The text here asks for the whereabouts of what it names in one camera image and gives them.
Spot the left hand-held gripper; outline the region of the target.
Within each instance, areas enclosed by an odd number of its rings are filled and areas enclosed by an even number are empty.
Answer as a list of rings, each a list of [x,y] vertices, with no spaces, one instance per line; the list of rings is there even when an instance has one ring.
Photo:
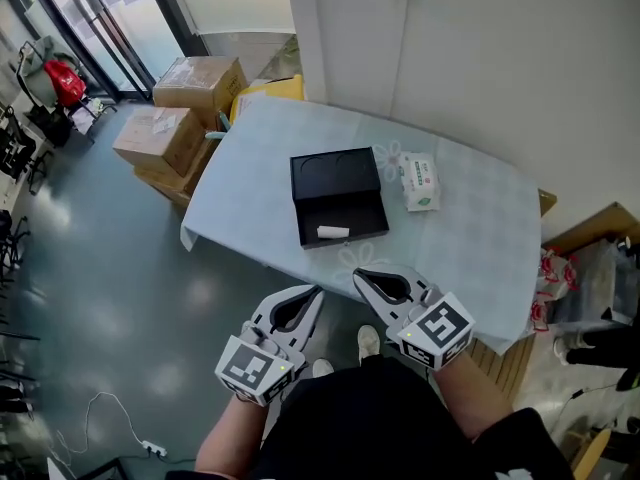
[[[308,284],[267,296],[252,323],[245,322],[240,336],[229,338],[215,368],[219,381],[239,397],[268,406],[305,367],[301,351],[313,335],[324,298],[320,286]],[[265,332],[274,332],[284,344]]]

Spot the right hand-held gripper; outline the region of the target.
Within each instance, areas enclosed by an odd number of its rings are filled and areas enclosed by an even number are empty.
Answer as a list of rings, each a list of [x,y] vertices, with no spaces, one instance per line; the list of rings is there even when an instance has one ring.
[[[403,319],[397,332],[402,355],[437,371],[450,363],[470,343],[475,320],[458,298],[428,282],[414,269],[376,263],[355,269],[353,284],[387,326]]]

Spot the black box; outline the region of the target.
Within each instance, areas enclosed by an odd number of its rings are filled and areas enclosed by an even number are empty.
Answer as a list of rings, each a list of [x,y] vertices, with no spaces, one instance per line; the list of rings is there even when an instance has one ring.
[[[389,232],[381,181],[370,147],[292,157],[290,179],[302,248],[336,245]],[[320,225],[348,227],[350,236],[320,240]]]

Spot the person's right forearm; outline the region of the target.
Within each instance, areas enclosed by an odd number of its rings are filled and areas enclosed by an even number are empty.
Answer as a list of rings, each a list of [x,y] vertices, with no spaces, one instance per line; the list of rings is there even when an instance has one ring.
[[[467,439],[475,441],[484,431],[513,413],[498,387],[462,352],[433,373],[450,414]]]

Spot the person's left forearm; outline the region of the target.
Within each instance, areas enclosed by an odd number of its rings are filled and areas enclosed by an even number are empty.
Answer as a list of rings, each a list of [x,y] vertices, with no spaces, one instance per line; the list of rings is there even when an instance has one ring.
[[[195,471],[228,480],[245,478],[260,450],[268,415],[268,406],[232,396],[197,453]]]

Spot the open brown cardboard box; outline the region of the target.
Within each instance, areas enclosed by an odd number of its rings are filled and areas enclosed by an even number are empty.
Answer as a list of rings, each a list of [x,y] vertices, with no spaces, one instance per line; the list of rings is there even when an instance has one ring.
[[[552,249],[561,256],[572,254],[602,239],[610,242],[628,237],[632,245],[640,244],[640,219],[621,203],[614,202],[545,242],[544,249]]]

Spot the cardboard box with white label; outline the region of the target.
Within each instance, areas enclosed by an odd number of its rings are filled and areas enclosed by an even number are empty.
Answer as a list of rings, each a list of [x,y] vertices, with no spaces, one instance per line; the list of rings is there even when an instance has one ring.
[[[113,150],[134,167],[185,176],[204,134],[190,109],[140,107],[127,120]]]

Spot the large taped cardboard box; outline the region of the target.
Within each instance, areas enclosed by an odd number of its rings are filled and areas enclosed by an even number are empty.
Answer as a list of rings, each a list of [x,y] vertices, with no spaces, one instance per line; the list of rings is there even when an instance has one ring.
[[[248,87],[238,58],[178,58],[153,88],[156,107],[188,108],[207,131],[220,131],[219,113],[230,115],[238,94]]]

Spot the white wet wipes pack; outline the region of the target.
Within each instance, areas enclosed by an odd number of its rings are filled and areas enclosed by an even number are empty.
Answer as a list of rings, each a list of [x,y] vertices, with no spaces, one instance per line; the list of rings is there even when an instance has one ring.
[[[432,155],[403,151],[399,173],[406,209],[409,212],[440,209],[440,181]]]

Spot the light blue floral tablecloth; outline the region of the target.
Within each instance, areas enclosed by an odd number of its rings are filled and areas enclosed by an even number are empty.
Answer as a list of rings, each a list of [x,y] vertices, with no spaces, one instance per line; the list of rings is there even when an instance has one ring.
[[[290,159],[370,147],[389,232],[304,249],[291,194]],[[409,212],[403,151],[433,156],[440,209]],[[211,157],[180,238],[205,238],[261,264],[350,298],[367,263],[414,268],[452,292],[476,336],[503,354],[528,325],[541,246],[537,185],[515,167],[447,138],[345,109],[276,97],[252,102]]]

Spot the person's black clothing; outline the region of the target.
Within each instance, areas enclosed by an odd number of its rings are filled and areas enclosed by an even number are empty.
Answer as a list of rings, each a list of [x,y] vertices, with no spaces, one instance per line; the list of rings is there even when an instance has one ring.
[[[190,470],[164,480],[228,480]],[[516,410],[467,439],[433,374],[381,354],[300,381],[240,480],[574,480],[539,413]]]

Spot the plastic bag with red print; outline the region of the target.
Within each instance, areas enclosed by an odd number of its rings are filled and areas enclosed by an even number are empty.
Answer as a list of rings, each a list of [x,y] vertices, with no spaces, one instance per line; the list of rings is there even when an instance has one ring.
[[[554,248],[541,248],[529,322],[533,332],[549,330],[551,304],[578,289],[577,259],[565,258]]]

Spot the yellow bag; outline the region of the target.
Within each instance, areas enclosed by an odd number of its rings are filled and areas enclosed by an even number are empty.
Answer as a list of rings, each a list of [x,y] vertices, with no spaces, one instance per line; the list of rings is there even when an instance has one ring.
[[[303,101],[305,99],[304,78],[301,74],[296,74],[292,78],[269,81],[242,90],[232,103],[230,123],[233,124],[241,113],[259,97],[278,97]]]

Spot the black metal cart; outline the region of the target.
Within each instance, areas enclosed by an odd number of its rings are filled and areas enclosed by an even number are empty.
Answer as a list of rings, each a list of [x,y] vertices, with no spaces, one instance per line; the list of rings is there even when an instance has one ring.
[[[44,63],[49,60],[66,63],[85,82],[86,91],[79,103],[71,107],[59,103],[44,70]],[[102,115],[108,110],[117,110],[115,105],[89,95],[89,78],[80,61],[51,36],[34,43],[23,43],[18,53],[15,76],[21,91],[31,103],[31,108],[25,112],[26,118],[54,146],[64,145],[72,131],[90,139],[91,130]]]

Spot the black office chair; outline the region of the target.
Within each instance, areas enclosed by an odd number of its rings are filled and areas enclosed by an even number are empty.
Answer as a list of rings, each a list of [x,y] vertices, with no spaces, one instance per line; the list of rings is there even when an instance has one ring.
[[[29,193],[36,195],[48,173],[47,161],[54,155],[48,148],[36,154],[36,141],[26,134],[11,106],[3,111],[2,117],[7,125],[0,127],[0,173],[14,182],[26,175]]]

